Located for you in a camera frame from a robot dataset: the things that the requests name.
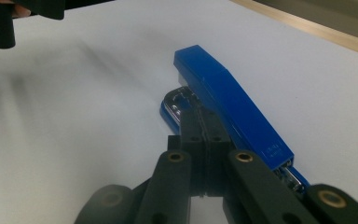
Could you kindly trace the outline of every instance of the stapler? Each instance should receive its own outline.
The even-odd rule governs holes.
[[[164,97],[160,114],[175,133],[182,111],[204,105],[223,121],[236,148],[255,152],[290,189],[302,192],[309,185],[293,166],[292,150],[220,62],[193,46],[177,50],[173,64],[187,86]]]

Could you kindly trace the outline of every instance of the wooden edge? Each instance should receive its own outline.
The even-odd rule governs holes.
[[[298,16],[294,16],[292,14],[280,11],[279,9],[273,7],[265,6],[253,0],[231,1],[243,7],[247,7],[253,11],[271,17],[274,20],[282,21],[286,24],[289,24],[297,28],[298,30],[319,36],[342,47],[352,49],[358,52],[358,37],[342,33],[340,31],[331,29],[313,21],[307,21],[305,19],[299,18]]]

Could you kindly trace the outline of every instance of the screw hole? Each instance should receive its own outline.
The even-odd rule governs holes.
[[[238,153],[236,156],[237,160],[242,161],[242,162],[250,162],[253,160],[253,157],[247,153],[241,152]]]
[[[184,156],[180,153],[171,153],[170,155],[168,155],[168,160],[173,161],[173,162],[179,162],[182,161],[184,159]]]
[[[301,224],[301,220],[291,213],[283,214],[282,219],[287,224]]]
[[[162,213],[156,213],[152,216],[152,223],[153,224],[167,224],[168,218]]]

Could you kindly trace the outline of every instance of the white table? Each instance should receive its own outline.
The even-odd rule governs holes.
[[[358,53],[225,0],[118,0],[15,21],[0,50],[0,224],[73,223],[108,184],[152,175],[179,87],[173,54],[201,45],[240,82],[311,183],[358,200]],[[221,199],[192,223],[226,223]]]

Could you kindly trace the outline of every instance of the black object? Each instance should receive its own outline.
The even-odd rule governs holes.
[[[86,203],[75,224],[186,224],[191,196],[224,197],[228,223],[358,223],[358,202],[340,189],[294,193],[249,150],[236,150],[215,113],[183,111],[153,176],[129,190],[111,185]]]
[[[105,2],[112,2],[112,1],[114,0],[66,0],[65,9],[88,7],[91,5],[101,4]]]
[[[47,18],[63,19],[65,0],[15,0],[14,3]],[[12,9],[12,5],[0,4],[0,49],[9,49],[16,45],[11,18]]]

